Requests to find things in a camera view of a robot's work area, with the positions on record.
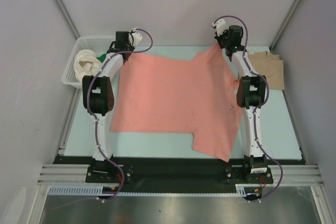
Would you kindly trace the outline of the pink t shirt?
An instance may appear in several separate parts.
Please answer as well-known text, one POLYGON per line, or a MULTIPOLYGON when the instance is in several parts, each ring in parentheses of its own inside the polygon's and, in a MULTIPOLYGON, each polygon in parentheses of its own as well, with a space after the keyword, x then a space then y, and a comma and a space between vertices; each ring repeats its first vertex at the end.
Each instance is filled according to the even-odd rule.
POLYGON ((122 66, 113 132, 191 133, 194 151, 229 161, 241 108, 219 45, 191 60, 132 54, 122 66))

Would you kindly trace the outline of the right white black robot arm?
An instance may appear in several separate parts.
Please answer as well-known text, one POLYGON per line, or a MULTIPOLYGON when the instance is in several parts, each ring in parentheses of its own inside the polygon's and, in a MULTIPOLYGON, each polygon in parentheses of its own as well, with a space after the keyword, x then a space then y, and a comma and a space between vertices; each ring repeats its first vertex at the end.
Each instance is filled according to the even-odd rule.
POLYGON ((225 55, 238 71, 239 86, 236 94, 237 105, 242 109, 246 130, 246 153, 238 176, 246 183, 272 183, 267 156, 261 142, 260 111, 268 99, 269 87, 266 78, 257 73, 243 46, 243 28, 237 25, 227 26, 223 19, 212 24, 215 39, 225 55))

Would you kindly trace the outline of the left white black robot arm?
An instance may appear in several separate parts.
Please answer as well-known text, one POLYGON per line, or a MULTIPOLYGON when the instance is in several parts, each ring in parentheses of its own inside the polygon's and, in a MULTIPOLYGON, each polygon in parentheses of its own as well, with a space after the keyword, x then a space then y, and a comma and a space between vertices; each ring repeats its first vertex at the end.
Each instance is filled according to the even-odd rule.
POLYGON ((95 148, 87 169, 87 183, 115 183, 121 176, 118 168, 111 163, 112 144, 108 140, 114 94, 112 80, 141 39, 136 39, 136 30, 117 31, 105 53, 101 68, 93 76, 82 79, 83 106, 92 119, 95 148))

